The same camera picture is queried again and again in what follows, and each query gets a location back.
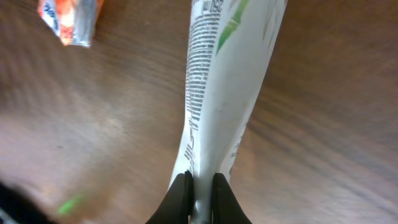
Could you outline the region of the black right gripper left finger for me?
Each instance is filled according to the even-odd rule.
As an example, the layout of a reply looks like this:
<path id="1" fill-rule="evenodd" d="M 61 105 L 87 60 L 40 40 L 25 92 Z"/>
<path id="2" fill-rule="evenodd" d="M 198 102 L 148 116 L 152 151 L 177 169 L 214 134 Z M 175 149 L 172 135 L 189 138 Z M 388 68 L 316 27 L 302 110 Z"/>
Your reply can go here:
<path id="1" fill-rule="evenodd" d="M 146 224 L 189 224 L 194 204 L 193 176 L 178 174 Z"/>

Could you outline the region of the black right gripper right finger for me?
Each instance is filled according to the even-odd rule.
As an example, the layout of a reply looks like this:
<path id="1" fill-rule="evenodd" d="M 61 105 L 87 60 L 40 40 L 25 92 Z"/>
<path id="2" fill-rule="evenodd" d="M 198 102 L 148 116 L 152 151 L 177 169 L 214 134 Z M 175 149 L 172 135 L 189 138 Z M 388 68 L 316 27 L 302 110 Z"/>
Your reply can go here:
<path id="1" fill-rule="evenodd" d="M 222 173 L 213 177 L 211 211 L 212 224 L 252 224 Z"/>

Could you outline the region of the white tube gold cap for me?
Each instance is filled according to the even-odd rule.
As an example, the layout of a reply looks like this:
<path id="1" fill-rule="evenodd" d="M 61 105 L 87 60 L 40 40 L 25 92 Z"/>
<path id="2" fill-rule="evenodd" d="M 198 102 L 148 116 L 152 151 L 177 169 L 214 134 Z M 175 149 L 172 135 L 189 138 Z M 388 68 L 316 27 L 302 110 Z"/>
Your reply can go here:
<path id="1" fill-rule="evenodd" d="M 230 177 L 286 6 L 286 0 L 191 3 L 185 118 L 172 172 L 193 176 L 191 223 L 211 221 L 213 176 Z"/>

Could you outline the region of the orange small packet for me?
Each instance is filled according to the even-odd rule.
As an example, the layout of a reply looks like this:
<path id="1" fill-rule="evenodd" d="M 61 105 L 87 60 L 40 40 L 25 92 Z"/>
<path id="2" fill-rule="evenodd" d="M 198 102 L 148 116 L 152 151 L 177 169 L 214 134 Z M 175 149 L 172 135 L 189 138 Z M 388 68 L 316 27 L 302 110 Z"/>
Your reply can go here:
<path id="1" fill-rule="evenodd" d="M 39 0 L 37 12 L 64 46 L 91 47 L 104 0 Z"/>

